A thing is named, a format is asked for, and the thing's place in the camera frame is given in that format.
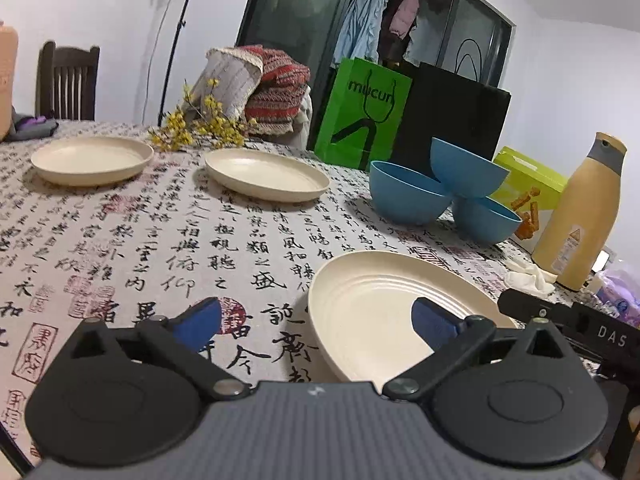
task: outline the table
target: table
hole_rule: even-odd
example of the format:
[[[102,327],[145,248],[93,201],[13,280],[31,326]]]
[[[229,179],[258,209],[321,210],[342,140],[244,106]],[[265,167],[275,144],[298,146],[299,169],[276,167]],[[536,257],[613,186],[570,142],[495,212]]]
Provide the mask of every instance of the table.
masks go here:
[[[62,122],[55,137],[145,138],[140,126]],[[24,406],[81,319],[113,327],[153,314],[174,317],[222,298],[223,326],[202,354],[243,381],[336,381],[306,310],[318,268],[346,251],[412,254],[474,283],[492,298],[506,288],[512,242],[462,240],[450,212],[427,228],[389,224],[372,209],[368,176],[276,144],[255,149],[300,158],[331,178],[315,203],[277,205],[209,180],[201,155],[157,154],[136,179],[68,190],[40,179],[30,155],[49,142],[0,144],[0,420],[38,457]],[[553,301],[571,303],[558,292]]]

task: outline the bolt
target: bolt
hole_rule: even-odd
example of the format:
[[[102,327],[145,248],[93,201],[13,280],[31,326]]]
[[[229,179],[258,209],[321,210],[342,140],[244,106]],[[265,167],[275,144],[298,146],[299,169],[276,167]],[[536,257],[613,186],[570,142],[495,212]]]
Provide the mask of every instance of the bolt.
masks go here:
[[[222,379],[213,385],[213,391],[219,396],[235,397],[244,392],[244,383],[238,379]]]
[[[407,396],[414,394],[420,389],[420,384],[414,379],[400,377],[389,382],[387,385],[389,390],[398,396]]]
[[[162,314],[153,314],[153,316],[151,316],[149,319],[151,321],[157,321],[162,324],[166,324],[166,322],[169,320],[167,316],[163,316]]]
[[[469,323],[474,321],[482,321],[482,320],[485,320],[486,318],[484,316],[478,316],[478,314],[472,314],[471,316],[466,316],[465,319],[467,323]]]

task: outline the plate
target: plate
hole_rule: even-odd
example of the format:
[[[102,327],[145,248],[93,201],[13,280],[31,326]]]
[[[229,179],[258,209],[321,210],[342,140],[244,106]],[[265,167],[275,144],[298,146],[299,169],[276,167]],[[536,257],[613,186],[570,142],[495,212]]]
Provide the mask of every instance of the plate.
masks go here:
[[[433,353],[412,327],[411,310],[425,297],[458,317],[481,314],[498,327],[511,318],[463,278],[412,256],[386,251],[343,254],[322,266],[308,309],[319,346],[342,380],[372,381],[377,390]]]
[[[62,186],[104,186],[140,173],[154,150],[140,140],[122,137],[59,139],[31,155],[38,174]]]
[[[288,156],[227,148],[206,153],[209,174],[222,186],[272,202],[306,202],[329,189],[322,171]]]

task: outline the yellow box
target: yellow box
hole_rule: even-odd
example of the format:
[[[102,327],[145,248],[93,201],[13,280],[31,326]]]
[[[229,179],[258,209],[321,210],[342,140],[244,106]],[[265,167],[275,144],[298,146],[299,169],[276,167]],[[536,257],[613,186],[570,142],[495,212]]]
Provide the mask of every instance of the yellow box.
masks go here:
[[[495,156],[494,163],[509,170],[509,174],[491,198],[522,218],[511,239],[532,253],[558,205],[567,178],[507,146]]]

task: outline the floor lamp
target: floor lamp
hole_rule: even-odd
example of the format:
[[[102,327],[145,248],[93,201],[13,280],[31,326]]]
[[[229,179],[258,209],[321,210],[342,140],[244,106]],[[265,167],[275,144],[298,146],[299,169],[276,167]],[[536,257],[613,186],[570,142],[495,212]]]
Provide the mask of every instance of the floor lamp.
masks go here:
[[[164,76],[164,87],[162,88],[162,98],[160,99],[160,110],[158,112],[158,126],[162,126],[162,117],[164,116],[164,100],[166,99],[166,89],[169,86],[169,76],[171,75],[171,66],[174,63],[175,47],[178,44],[178,37],[180,36],[180,31],[187,24],[187,22],[184,21],[184,14],[185,12],[187,12],[187,5],[189,5],[189,0],[184,0],[184,5],[182,6],[180,19],[178,20],[177,27],[175,27],[174,44],[171,47],[171,54],[169,55],[169,63],[166,67],[166,75]]]

